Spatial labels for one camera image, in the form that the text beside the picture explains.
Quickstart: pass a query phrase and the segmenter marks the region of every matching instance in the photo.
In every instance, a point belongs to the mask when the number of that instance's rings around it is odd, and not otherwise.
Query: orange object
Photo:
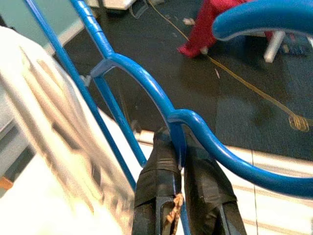
[[[13,183],[5,178],[4,176],[0,179],[0,188],[4,188],[5,190],[8,190],[12,188]]]

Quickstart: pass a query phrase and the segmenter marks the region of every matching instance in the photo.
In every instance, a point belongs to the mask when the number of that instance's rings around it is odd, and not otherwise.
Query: black floor mat
[[[195,18],[200,4],[201,0],[167,0],[156,7],[188,34],[191,27],[184,25],[182,19]],[[312,130],[302,133],[291,129],[287,114],[205,56],[188,59],[180,55],[176,48],[185,39],[151,7],[138,20],[128,12],[107,17],[103,28],[115,51],[142,65],[176,108],[199,113],[224,144],[313,159]],[[273,64],[267,64],[263,59],[266,45],[265,38],[240,36],[230,42],[218,42],[209,54],[296,114],[313,118],[312,55],[278,55]],[[65,48],[81,74],[88,74],[101,60],[85,30]],[[143,129],[153,131],[163,125],[153,102],[131,77],[114,69],[106,79],[115,95],[120,86],[131,120],[138,120]],[[97,104],[107,112],[94,84],[90,90]]]

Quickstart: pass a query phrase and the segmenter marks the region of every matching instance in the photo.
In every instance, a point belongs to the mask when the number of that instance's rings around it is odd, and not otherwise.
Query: red fabric
[[[204,0],[196,25],[191,31],[189,42],[178,48],[179,52],[195,57],[203,47],[211,47],[216,39],[212,33],[212,24],[215,18],[224,11],[250,0]]]

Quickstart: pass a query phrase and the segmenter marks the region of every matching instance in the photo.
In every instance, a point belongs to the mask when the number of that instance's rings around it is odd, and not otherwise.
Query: yellow cord
[[[155,6],[151,3],[150,0],[148,0],[149,4],[151,5],[151,7],[164,19],[166,20],[168,23],[170,23],[186,40],[189,41],[188,37],[179,29],[176,27],[176,25],[174,25],[169,19],[167,19],[164,15],[162,15],[162,13],[160,13]],[[258,95],[260,95],[262,98],[266,99],[267,101],[271,102],[272,104],[276,105],[277,107],[279,107],[281,110],[283,110],[286,114],[289,115],[289,123],[290,126],[295,129],[295,130],[300,130],[303,132],[308,132],[309,131],[309,126],[313,126],[313,119],[308,119],[299,115],[296,115],[293,111],[291,111],[289,108],[287,108],[285,105],[283,105],[282,103],[280,103],[278,100],[274,99],[273,97],[271,97],[270,95],[264,93],[263,91],[261,91],[260,89],[258,89],[257,87],[253,86],[251,83],[248,83],[247,81],[245,81],[242,77],[238,76],[237,74],[235,74],[232,70],[230,70],[229,68],[227,68],[226,66],[222,65],[220,62],[216,61],[215,59],[213,59],[212,57],[208,56],[207,57],[210,59],[210,61],[215,64],[217,67],[221,68],[222,70],[224,70],[225,72],[227,72],[229,75],[231,75],[233,78],[235,78],[237,81],[241,82],[242,84],[244,84],[246,87],[248,87],[250,90],[256,92]]]

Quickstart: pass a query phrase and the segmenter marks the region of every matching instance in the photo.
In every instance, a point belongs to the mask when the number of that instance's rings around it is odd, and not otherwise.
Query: dark floor
[[[200,3],[201,0],[167,0],[157,8],[188,34],[191,28],[182,19],[195,18]],[[205,56],[188,59],[180,55],[176,48],[185,39],[152,8],[138,20],[126,12],[104,21],[104,32],[113,48],[151,73],[176,108],[199,113],[224,144],[313,160],[312,130],[303,133],[291,129],[287,114]],[[265,38],[240,36],[230,42],[218,42],[209,54],[296,114],[313,118],[313,55],[278,55],[273,64],[267,64],[263,59],[266,45]],[[85,31],[65,48],[81,74],[88,74],[101,60]],[[118,94],[118,87],[122,90],[131,120],[153,131],[163,125],[152,101],[131,77],[114,69],[106,79],[114,94]],[[93,84],[90,91],[107,112]]]

